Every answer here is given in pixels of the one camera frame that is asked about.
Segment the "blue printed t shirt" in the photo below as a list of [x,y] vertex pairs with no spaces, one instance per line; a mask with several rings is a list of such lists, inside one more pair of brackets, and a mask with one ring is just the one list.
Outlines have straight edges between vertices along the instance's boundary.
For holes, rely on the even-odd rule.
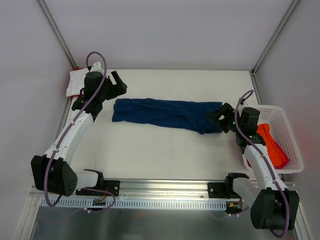
[[216,134],[222,130],[206,114],[221,106],[221,102],[120,98],[113,105],[112,121],[186,129],[201,135]]

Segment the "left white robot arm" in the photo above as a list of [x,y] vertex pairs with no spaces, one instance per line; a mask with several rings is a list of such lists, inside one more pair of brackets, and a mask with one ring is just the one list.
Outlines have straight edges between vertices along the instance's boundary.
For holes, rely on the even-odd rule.
[[98,71],[88,72],[84,86],[71,107],[69,119],[53,145],[41,156],[31,160],[34,184],[37,190],[62,196],[83,195],[86,188],[99,195],[104,191],[104,176],[98,170],[71,168],[73,155],[85,132],[103,109],[103,102],[127,92],[127,85],[117,71],[104,77]]

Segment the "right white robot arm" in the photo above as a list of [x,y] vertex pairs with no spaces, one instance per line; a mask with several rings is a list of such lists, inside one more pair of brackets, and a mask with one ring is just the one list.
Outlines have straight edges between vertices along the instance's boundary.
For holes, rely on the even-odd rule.
[[208,193],[227,199],[241,198],[250,209],[250,219],[255,229],[272,233],[282,230],[286,233],[295,226],[299,196],[296,191],[289,190],[276,173],[267,145],[257,132],[260,113],[254,107],[238,109],[225,103],[205,115],[224,133],[235,133],[236,144],[249,161],[257,180],[257,186],[254,186],[245,173],[231,172],[220,186],[209,183]]

